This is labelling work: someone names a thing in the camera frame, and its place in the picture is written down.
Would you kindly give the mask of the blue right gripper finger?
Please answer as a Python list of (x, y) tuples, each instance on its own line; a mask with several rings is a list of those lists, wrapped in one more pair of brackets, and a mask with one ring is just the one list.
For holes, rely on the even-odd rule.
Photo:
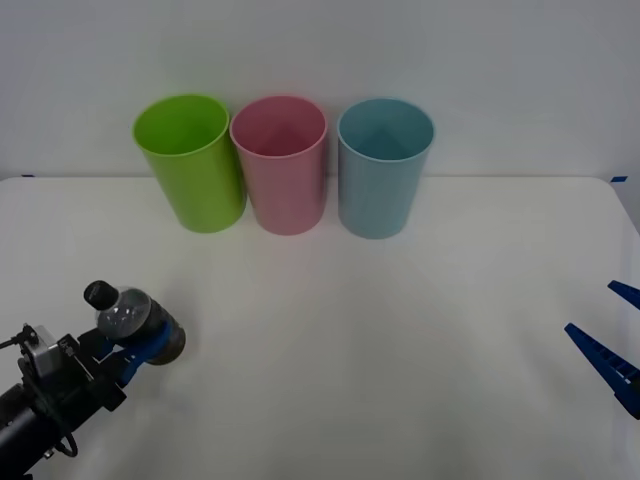
[(640, 308), (640, 290), (619, 281), (611, 281), (607, 287), (630, 303), (635, 308)]
[(573, 323), (564, 331), (613, 391), (614, 397), (633, 417), (639, 417), (639, 369)]

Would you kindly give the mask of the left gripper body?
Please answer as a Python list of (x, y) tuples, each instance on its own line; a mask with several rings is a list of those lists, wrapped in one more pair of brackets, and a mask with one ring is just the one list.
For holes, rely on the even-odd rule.
[(57, 342), (61, 369), (54, 375), (51, 397), (64, 425), (77, 430), (99, 410), (116, 410), (126, 394), (102, 366), (82, 350), (70, 334)]

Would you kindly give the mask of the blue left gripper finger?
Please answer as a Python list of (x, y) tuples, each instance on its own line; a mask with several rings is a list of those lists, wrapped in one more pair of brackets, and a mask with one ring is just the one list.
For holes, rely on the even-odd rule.
[(116, 365), (118, 357), (114, 356), (114, 344), (97, 328), (89, 330), (78, 337), (78, 357), (84, 365), (104, 364)]
[(186, 333), (181, 325), (166, 322), (151, 339), (141, 341), (115, 353), (123, 368), (116, 375), (120, 386), (127, 386), (143, 363), (159, 366), (176, 360), (186, 345)]

